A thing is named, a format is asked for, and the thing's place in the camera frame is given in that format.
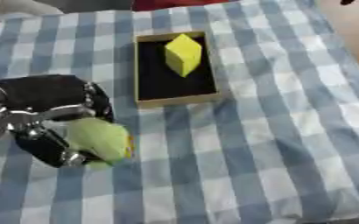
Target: plush toy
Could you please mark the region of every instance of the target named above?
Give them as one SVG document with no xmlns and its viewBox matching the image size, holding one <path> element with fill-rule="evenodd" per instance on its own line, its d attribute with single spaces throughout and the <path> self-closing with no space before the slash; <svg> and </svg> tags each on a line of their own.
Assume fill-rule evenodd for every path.
<svg viewBox="0 0 359 224">
<path fill-rule="evenodd" d="M 102 159 L 102 162 L 88 164 L 94 169 L 131 158 L 134 151 L 132 139 L 124 126 L 94 117 L 69 122 L 66 140 L 70 149 L 88 151 Z"/>
</svg>

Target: open box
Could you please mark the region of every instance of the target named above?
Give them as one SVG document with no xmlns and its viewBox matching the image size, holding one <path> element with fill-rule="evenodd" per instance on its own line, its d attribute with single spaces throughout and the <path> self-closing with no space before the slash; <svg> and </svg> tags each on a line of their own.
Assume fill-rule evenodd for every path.
<svg viewBox="0 0 359 224">
<path fill-rule="evenodd" d="M 202 46 L 200 65 L 186 78 L 165 63 L 165 45 L 186 34 Z M 135 38 L 135 98 L 141 108 L 199 103 L 219 98 L 204 31 L 138 36 Z"/>
</svg>

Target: yellow sponge cube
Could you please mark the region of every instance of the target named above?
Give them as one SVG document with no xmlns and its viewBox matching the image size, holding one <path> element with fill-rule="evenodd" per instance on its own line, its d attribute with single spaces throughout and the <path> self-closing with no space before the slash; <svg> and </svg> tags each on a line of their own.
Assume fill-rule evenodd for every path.
<svg viewBox="0 0 359 224">
<path fill-rule="evenodd" d="M 201 49 L 199 43 L 181 34 L 165 46 L 165 63 L 185 78 L 200 64 Z"/>
</svg>

